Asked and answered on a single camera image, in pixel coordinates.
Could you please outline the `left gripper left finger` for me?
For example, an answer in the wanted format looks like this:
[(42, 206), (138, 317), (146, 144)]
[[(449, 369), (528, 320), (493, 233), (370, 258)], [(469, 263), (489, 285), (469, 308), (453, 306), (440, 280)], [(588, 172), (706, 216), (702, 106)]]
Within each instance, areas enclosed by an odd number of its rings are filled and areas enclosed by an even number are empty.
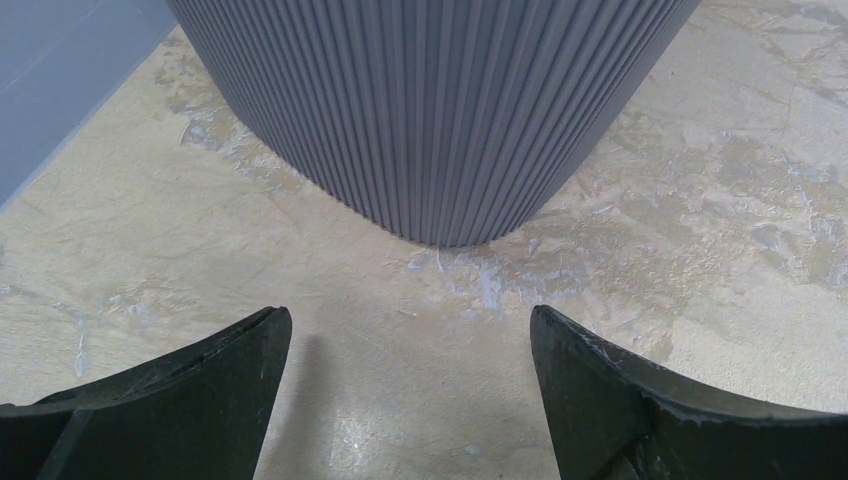
[(5, 479), (250, 479), (292, 336), (266, 307), (103, 379), (1, 408)]

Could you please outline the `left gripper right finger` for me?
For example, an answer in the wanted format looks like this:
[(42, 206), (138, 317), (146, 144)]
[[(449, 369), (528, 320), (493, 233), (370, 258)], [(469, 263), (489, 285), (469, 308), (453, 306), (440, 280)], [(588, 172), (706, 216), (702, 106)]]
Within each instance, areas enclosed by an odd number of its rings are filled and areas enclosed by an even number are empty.
[(563, 479), (843, 479), (847, 418), (709, 386), (547, 305), (534, 367)]

